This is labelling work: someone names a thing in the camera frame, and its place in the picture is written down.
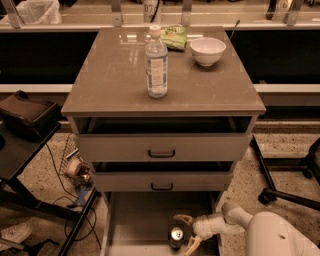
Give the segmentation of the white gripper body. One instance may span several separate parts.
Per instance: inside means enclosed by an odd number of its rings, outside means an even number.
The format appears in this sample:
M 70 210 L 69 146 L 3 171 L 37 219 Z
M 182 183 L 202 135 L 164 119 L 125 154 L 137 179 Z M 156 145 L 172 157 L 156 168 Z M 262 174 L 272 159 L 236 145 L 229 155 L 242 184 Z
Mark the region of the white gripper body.
M 221 213 L 214 213 L 196 217 L 192 228 L 196 238 L 207 240 L 216 234 L 230 232 L 234 226 L 228 224 Z

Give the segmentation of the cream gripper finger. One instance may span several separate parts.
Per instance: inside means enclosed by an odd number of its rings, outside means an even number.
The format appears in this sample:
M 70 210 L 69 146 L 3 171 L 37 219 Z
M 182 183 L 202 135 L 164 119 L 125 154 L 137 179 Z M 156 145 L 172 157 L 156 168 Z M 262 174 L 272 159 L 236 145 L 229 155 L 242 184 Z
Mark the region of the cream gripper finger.
M 178 214 L 174 215 L 173 218 L 178 221 L 182 221 L 188 226 L 191 226 L 194 222 L 194 218 L 190 215 Z
M 187 248 L 184 252 L 185 256 L 190 256 L 201 244 L 202 239 L 198 236 L 193 237 L 191 236 L 187 245 Z

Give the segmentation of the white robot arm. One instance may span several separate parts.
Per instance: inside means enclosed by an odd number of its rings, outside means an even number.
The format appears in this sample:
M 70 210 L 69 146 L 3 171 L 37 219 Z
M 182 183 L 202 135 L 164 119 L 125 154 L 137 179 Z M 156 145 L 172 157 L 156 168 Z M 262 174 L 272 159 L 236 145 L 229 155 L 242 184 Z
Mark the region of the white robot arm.
M 241 206 L 227 202 L 221 211 L 192 217 L 178 214 L 174 219 L 190 226 L 191 236 L 184 252 L 191 256 L 203 241 L 217 234 L 246 232 L 246 256 L 320 256 L 320 249 L 286 219 L 272 212 L 251 215 Z

